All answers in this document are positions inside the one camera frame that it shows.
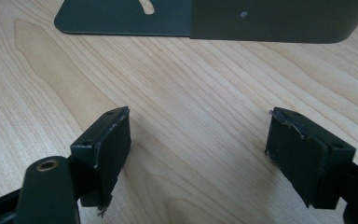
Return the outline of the black slotted metal rack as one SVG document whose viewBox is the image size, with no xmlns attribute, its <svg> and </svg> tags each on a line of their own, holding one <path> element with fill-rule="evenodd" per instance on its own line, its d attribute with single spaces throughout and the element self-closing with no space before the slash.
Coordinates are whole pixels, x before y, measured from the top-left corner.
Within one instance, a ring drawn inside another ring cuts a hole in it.
<svg viewBox="0 0 358 224">
<path fill-rule="evenodd" d="M 358 0 L 64 0 L 55 27 L 72 35 L 331 44 L 358 26 Z"/>
</svg>

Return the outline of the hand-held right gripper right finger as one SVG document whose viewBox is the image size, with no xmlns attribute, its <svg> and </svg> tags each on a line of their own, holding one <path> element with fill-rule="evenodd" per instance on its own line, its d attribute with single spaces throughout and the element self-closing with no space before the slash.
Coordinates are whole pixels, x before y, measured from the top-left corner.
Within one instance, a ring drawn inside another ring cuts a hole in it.
<svg viewBox="0 0 358 224">
<path fill-rule="evenodd" d="M 265 153 L 292 184 L 305 205 L 334 209 L 342 175 L 355 148 L 307 117 L 275 107 Z"/>
</svg>

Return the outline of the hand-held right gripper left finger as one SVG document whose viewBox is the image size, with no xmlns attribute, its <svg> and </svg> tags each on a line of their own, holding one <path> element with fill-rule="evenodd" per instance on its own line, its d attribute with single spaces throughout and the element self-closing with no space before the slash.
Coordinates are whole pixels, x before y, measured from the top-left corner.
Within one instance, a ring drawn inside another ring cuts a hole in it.
<svg viewBox="0 0 358 224">
<path fill-rule="evenodd" d="M 75 197 L 103 216 L 131 149 L 130 109 L 103 113 L 70 146 L 70 171 Z"/>
</svg>

